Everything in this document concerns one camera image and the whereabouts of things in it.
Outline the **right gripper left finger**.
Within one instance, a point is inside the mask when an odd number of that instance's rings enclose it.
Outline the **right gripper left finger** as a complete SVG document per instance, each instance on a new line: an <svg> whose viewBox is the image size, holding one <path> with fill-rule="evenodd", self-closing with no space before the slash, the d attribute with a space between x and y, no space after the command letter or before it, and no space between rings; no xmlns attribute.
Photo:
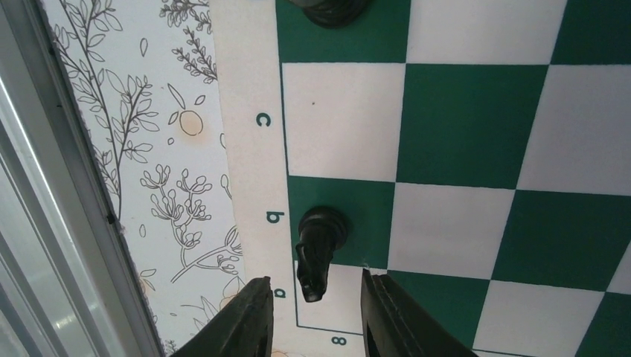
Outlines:
<svg viewBox="0 0 631 357"><path fill-rule="evenodd" d="M174 355L270 357L274 326L273 309L270 278L254 278Z"/></svg>

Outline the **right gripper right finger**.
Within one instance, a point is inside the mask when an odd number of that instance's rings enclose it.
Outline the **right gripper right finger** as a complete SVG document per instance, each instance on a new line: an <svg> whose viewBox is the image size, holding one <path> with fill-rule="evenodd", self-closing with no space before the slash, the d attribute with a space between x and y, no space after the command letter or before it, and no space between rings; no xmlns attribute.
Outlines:
<svg viewBox="0 0 631 357"><path fill-rule="evenodd" d="M366 356L474 356L387 274L362 270Z"/></svg>

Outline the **black knight piece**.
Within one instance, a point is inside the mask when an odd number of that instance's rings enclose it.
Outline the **black knight piece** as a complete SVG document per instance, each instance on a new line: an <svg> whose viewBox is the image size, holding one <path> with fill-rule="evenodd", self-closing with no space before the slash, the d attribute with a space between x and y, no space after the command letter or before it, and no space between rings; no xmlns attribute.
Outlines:
<svg viewBox="0 0 631 357"><path fill-rule="evenodd" d="M296 277L306 302L315 303L324 297L334 252L345 245L349 231L345 216L334 208L317 206L302 216L295 245Z"/></svg>

